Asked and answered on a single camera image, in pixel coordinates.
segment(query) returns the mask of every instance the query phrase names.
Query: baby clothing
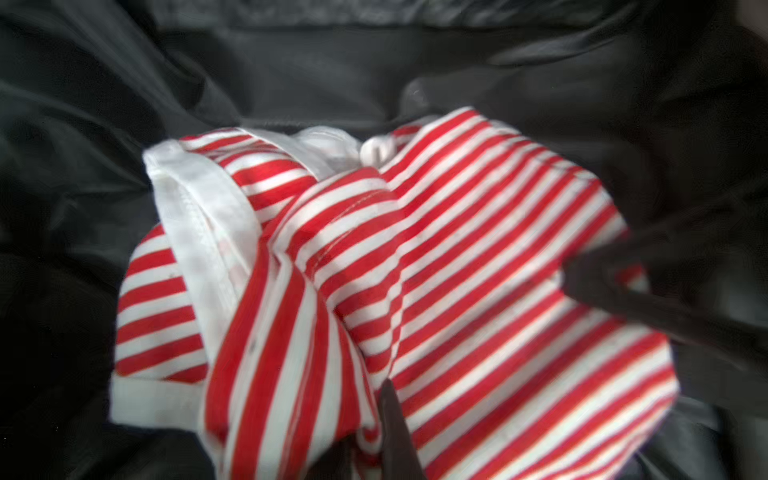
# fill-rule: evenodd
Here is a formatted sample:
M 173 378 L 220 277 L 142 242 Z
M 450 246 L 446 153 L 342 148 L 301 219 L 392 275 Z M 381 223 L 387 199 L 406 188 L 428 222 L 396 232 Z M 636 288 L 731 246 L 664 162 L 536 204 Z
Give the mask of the baby clothing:
M 674 402 L 666 337 L 562 292 L 626 233 L 599 180 L 470 108 L 144 161 L 161 223 L 121 287 L 111 418 L 198 432 L 221 478 L 300 477 L 349 435 L 375 477 L 386 379 L 428 478 L 610 478 Z

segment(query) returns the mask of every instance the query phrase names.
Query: red and white striped shirt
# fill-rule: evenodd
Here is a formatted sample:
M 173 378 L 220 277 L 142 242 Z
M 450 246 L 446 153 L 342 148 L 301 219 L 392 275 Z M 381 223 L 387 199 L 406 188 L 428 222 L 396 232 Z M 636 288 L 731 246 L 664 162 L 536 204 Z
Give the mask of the red and white striped shirt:
M 150 150 L 162 224 L 121 288 L 113 419 L 196 429 L 222 478 L 301 476 L 355 435 L 366 477 L 389 378 L 429 478 L 614 475 L 674 402 L 669 346 L 560 275 L 624 221 L 509 127 L 424 123 L 380 138 L 379 168 L 329 177 L 326 144 L 263 132 Z

